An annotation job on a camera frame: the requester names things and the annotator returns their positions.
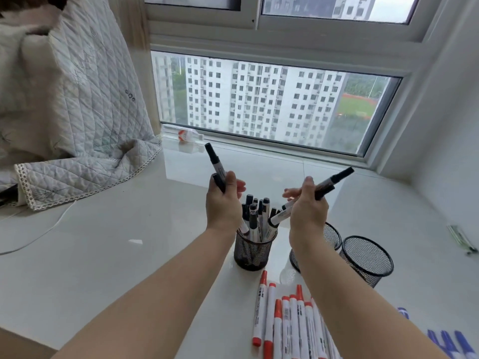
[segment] forearm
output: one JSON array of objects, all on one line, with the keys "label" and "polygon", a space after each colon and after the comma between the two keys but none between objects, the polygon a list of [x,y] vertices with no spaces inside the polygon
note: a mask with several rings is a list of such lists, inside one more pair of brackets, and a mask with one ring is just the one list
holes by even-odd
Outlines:
[{"label": "forearm", "polygon": [[446,358],[324,239],[302,241],[310,243],[294,247],[301,274],[344,359]]},{"label": "forearm", "polygon": [[55,359],[173,358],[233,236],[206,230],[94,318]]}]

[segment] white cable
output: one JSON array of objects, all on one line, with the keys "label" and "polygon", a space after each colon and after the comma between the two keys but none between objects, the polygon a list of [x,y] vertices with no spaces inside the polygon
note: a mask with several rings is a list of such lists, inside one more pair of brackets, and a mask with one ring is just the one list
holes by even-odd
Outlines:
[{"label": "white cable", "polygon": [[7,252],[2,252],[0,253],[0,256],[4,256],[4,255],[7,255],[7,254],[10,254],[10,253],[15,253],[15,252],[18,252],[19,250],[21,249],[24,249],[25,247],[28,247],[30,244],[32,244],[33,242],[36,242],[38,241],[41,237],[43,237],[44,235],[46,235],[48,232],[50,232],[53,228],[55,228],[57,225],[60,224],[60,221],[62,220],[62,218],[65,216],[65,214],[67,213],[67,211],[70,210],[70,208],[75,205],[76,203],[76,200],[73,201],[73,203],[62,213],[62,215],[60,216],[60,218],[58,218],[57,222],[50,228],[48,229],[45,233],[43,233],[42,235],[40,235],[38,238],[35,238],[33,241],[29,242],[28,244],[26,244],[25,246],[23,247],[20,247],[20,248],[17,248],[17,249],[14,249],[12,251],[7,251]]}]

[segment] sky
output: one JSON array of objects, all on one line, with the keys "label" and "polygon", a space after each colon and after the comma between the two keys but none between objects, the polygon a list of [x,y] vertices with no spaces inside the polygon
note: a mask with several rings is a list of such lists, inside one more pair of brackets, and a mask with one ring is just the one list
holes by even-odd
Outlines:
[{"label": "sky", "polygon": [[414,0],[376,0],[369,21],[405,22]]}]

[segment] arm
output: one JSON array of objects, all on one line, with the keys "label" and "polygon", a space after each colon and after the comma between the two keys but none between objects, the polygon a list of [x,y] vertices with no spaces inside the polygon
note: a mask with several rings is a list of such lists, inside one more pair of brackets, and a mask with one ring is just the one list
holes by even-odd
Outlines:
[{"label": "arm", "polygon": [[306,178],[291,214],[289,240],[301,274],[344,359],[437,359],[447,356],[374,291],[324,240],[326,199],[314,199]]},{"label": "arm", "polygon": [[207,194],[207,229],[188,247],[107,307],[54,359],[174,358],[223,265],[241,223],[244,182],[226,176]]}]

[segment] wooden edge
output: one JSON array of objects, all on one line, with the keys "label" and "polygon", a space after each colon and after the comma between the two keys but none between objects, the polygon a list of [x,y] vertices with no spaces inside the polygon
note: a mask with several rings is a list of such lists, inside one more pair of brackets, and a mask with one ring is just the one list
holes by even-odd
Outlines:
[{"label": "wooden edge", "polygon": [[130,51],[155,135],[161,133],[144,0],[108,0]]},{"label": "wooden edge", "polygon": [[1,359],[50,359],[56,352],[46,345],[0,329]]}]

